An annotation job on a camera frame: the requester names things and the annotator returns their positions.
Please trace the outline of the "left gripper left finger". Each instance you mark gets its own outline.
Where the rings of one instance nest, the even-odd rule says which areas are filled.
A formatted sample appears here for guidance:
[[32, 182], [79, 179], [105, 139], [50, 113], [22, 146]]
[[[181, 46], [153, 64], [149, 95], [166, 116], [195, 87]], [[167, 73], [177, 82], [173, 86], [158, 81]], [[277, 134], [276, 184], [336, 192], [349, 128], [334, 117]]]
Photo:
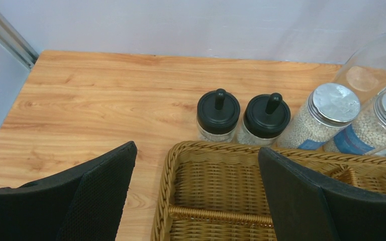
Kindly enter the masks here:
[[0, 188], [0, 240], [115, 240], [135, 167], [127, 142], [17, 188]]

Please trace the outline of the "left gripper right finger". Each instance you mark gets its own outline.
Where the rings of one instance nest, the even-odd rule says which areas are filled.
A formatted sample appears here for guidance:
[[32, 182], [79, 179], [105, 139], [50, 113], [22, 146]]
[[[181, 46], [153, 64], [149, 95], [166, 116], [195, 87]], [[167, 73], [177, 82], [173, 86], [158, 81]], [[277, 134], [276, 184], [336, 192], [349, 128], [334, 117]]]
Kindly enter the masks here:
[[386, 240], [386, 194], [343, 183], [270, 148], [258, 152], [278, 240]]

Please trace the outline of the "gold-cap oil bottle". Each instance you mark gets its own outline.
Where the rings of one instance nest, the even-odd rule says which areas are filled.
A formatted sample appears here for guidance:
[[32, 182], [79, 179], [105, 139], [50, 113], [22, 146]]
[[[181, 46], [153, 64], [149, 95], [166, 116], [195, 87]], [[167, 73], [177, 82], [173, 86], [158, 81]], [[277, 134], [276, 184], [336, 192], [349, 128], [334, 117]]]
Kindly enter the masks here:
[[386, 33], [358, 49], [333, 80], [352, 90], [365, 105], [386, 91]]

